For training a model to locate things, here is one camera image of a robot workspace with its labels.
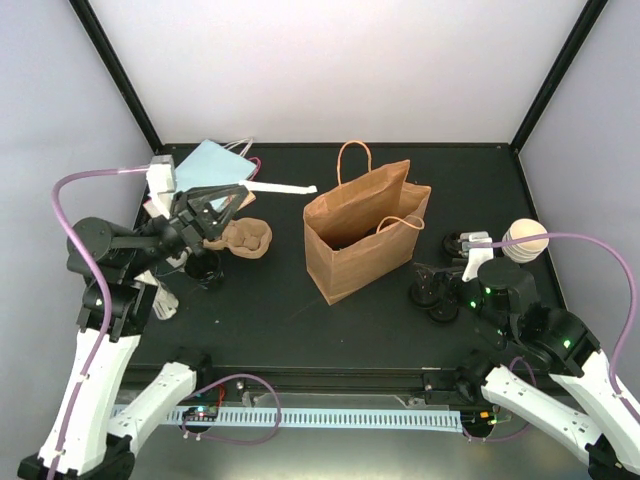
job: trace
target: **stack of paper cups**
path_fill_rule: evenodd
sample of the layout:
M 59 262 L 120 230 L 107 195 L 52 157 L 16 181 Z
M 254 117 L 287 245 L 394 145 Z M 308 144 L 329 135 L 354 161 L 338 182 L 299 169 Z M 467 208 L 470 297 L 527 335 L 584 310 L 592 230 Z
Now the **stack of paper cups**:
M 521 218 L 513 222 L 507 233 L 502 237 L 502 241 L 517 240 L 519 238 L 530 237 L 547 233 L 547 229 L 540 223 L 530 218 Z M 533 240 L 531 242 L 518 243 L 510 247 L 502 247 L 504 254 L 516 263 L 527 263 L 534 260 L 549 245 L 549 239 Z

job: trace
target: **white backdrop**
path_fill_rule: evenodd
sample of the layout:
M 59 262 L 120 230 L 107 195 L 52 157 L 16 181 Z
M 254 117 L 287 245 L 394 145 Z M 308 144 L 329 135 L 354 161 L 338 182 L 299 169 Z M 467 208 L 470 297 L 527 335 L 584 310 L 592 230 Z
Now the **white backdrop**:
M 165 143 L 509 142 L 585 0 L 93 0 Z

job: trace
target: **gray floor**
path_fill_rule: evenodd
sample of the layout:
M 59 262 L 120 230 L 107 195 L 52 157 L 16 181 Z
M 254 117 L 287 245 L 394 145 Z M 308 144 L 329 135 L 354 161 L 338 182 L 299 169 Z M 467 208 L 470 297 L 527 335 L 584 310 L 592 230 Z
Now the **gray floor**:
M 263 432 L 219 430 L 236 438 Z M 281 429 L 267 444 L 236 447 L 184 440 L 177 427 L 160 427 L 140 452 L 132 479 L 177 478 L 585 480 L 589 476 L 562 446 L 535 429 L 519 440 L 494 445 L 469 445 L 461 435 L 436 432 Z

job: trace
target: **white stick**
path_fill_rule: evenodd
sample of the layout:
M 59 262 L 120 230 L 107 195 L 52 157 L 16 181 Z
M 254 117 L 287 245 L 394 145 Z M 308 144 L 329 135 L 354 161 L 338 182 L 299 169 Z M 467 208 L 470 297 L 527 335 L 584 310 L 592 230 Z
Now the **white stick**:
M 251 192 L 298 193 L 304 195 L 307 193 L 316 193 L 318 191 L 315 185 L 311 185 L 309 187 L 296 187 L 293 185 L 280 185 L 278 183 L 252 182 L 250 180 L 241 180 L 238 184 L 247 187 L 247 190 Z

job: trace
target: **white wall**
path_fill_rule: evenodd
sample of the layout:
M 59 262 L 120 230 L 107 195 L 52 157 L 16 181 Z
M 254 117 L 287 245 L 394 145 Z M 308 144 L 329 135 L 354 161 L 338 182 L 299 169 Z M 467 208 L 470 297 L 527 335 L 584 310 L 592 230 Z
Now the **white wall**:
M 585 0 L 93 0 L 165 143 L 510 142 Z
M 522 157 L 540 216 L 550 231 L 586 233 L 615 246 L 640 273 L 640 2 L 609 2 Z M 557 240 L 551 247 L 569 307 L 607 353 L 626 318 L 624 274 L 597 247 Z M 621 376 L 640 396 L 638 328 Z
M 69 2 L 0 2 L 0 478 L 51 429 L 71 368 L 83 283 L 65 268 L 51 187 L 80 170 L 148 162 L 151 150 Z M 63 191 L 68 216 L 130 225 L 143 179 Z

